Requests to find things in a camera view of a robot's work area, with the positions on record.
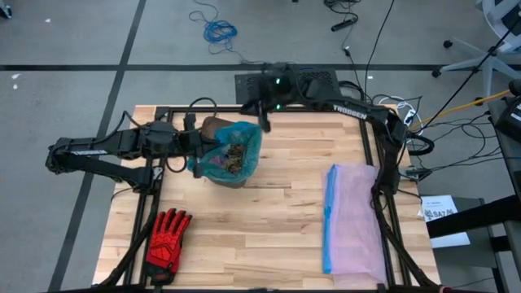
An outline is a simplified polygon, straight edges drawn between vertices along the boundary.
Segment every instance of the wooden tabletop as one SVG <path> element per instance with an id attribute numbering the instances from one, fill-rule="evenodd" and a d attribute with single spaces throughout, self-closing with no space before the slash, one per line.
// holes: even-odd
<path id="1" fill-rule="evenodd" d="M 134 119 L 143 124 L 154 120 L 154 113 L 155 106 L 136 106 Z M 207 116 L 199 113 L 197 124 Z M 237 113 L 218 117 L 256 123 L 255 117 Z M 332 276 L 322 273 L 322 177 L 332 164 L 365 163 L 358 120 L 317 112 L 279 112 L 270 120 L 272 131 L 263 137 L 259 165 L 244 188 L 218 186 L 205 177 L 194 179 L 188 171 L 165 173 L 160 211 L 180 208 L 194 215 L 185 234 L 179 273 L 166 287 L 335 288 Z M 182 129 L 181 114 L 174 115 L 174 125 Z M 378 162 L 371 132 L 370 139 Z M 173 168 L 182 166 L 180 159 L 169 162 Z M 145 160 L 122 164 L 136 168 Z M 409 164 L 405 153 L 401 165 Z M 115 192 L 127 187 L 117 184 Z M 418 193 L 410 181 L 401 181 L 400 188 Z M 418 216 L 419 199 L 398 192 L 395 201 L 405 248 L 427 276 L 439 282 L 427 227 Z M 127 251 L 137 205 L 138 196 L 131 191 L 114 198 L 94 283 L 106 278 Z M 396 282 L 401 283 L 397 256 L 389 247 Z M 369 277 L 357 278 L 350 287 L 373 289 L 375 283 Z"/>

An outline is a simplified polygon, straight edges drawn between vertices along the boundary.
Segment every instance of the red glove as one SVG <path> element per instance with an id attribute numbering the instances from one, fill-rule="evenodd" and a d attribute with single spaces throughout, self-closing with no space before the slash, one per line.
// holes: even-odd
<path id="1" fill-rule="evenodd" d="M 151 277 L 151 285 L 172 283 L 179 269 L 182 236 L 191 218 L 192 215 L 186 215 L 185 211 L 176 212 L 175 208 L 170 208 L 166 216 L 160 212 L 155 219 L 145 263 L 145 272 Z"/>

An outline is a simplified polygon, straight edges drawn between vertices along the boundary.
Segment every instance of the blue plastic bag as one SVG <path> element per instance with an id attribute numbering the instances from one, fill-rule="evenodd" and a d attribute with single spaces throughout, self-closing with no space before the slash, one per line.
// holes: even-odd
<path id="1" fill-rule="evenodd" d="M 200 159 L 199 163 L 203 167 L 203 176 L 214 181 L 240 183 L 253 175 L 259 164 L 259 153 L 261 152 L 262 130 L 259 125 L 242 121 L 235 122 L 231 126 L 217 130 L 215 139 L 223 143 L 223 146 L 206 153 Z M 244 145 L 246 148 L 242 168 L 237 174 L 230 173 L 221 164 L 216 163 L 225 156 L 232 144 Z M 188 161 L 188 169 L 193 172 L 193 159 Z"/>

